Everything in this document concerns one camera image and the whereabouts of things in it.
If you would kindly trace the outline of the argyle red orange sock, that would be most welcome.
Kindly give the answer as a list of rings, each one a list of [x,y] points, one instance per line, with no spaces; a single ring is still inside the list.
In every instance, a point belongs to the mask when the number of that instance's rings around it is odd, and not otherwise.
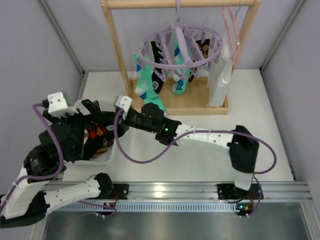
[[[93,126],[85,130],[84,133],[84,149],[99,150],[108,141],[107,129],[99,123],[92,122]]]

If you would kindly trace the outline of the purple round clip hanger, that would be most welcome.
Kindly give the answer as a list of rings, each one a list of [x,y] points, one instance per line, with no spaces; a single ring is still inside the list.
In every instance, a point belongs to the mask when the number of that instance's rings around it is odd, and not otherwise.
[[[175,22],[172,22],[167,28],[148,35],[138,45],[138,55],[142,61],[142,65],[146,64],[154,68],[162,69],[164,80],[166,80],[168,71],[174,72],[180,69],[189,69],[191,71],[192,68],[195,67],[204,67],[207,71],[210,71],[212,61],[220,56],[223,48],[223,39],[215,30],[198,25],[181,24],[181,2],[179,0],[176,1],[175,11]],[[200,39],[202,41],[206,39],[206,34],[211,35],[209,49],[213,51],[212,55],[209,55],[207,58],[203,57],[201,50],[196,44],[195,36],[192,35],[193,30],[201,31]],[[175,37],[178,40],[180,52],[184,60],[183,65],[173,64],[168,50],[171,38]],[[161,60],[161,63],[155,63],[146,58],[146,55],[149,54],[149,47],[151,46],[151,44],[149,44],[150,40],[154,40],[158,48],[162,50],[161,55],[163,60]]]

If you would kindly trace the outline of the black blue grey sock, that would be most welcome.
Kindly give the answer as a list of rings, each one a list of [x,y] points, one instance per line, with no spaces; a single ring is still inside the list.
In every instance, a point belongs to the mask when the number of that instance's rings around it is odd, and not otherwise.
[[[103,127],[106,130],[105,132],[105,140],[112,141],[115,138],[114,130],[115,130],[115,117],[116,113],[114,111],[103,111],[102,112],[104,117]],[[129,130],[129,127],[124,126],[120,123],[117,124],[117,135],[119,138],[121,138],[127,131]]]

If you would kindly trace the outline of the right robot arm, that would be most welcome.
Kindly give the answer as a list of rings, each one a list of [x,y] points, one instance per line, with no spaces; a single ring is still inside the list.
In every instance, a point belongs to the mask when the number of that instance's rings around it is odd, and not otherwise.
[[[154,103],[144,105],[143,112],[137,112],[129,103],[120,103],[118,109],[123,110],[122,127],[154,133],[160,144],[204,147],[226,154],[235,171],[235,187],[243,191],[251,188],[260,145],[244,126],[237,125],[232,131],[215,133],[170,119]]]

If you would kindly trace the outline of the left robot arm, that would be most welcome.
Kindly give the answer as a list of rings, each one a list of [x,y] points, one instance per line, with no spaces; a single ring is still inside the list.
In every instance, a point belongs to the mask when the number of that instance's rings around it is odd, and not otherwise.
[[[0,198],[0,227],[26,227],[55,210],[85,199],[106,199],[114,190],[107,173],[98,173],[83,183],[47,191],[44,186],[66,170],[65,163],[89,160],[111,140],[108,131],[111,112],[103,111],[95,100],[80,101],[88,111],[71,106],[65,99],[47,99],[33,105],[45,127],[8,193]]]

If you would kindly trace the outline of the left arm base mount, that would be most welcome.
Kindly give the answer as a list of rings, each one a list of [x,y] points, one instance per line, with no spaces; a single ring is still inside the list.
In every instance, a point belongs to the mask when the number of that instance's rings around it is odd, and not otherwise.
[[[129,184],[114,183],[113,189],[103,191],[98,197],[90,197],[91,200],[127,200]]]

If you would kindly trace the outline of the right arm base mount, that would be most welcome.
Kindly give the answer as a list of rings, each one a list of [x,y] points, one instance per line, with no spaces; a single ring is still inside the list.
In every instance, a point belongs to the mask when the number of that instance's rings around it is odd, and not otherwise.
[[[237,188],[232,183],[220,183],[217,185],[217,193],[219,200],[254,200],[263,199],[264,195],[257,183],[253,183],[249,190]]]

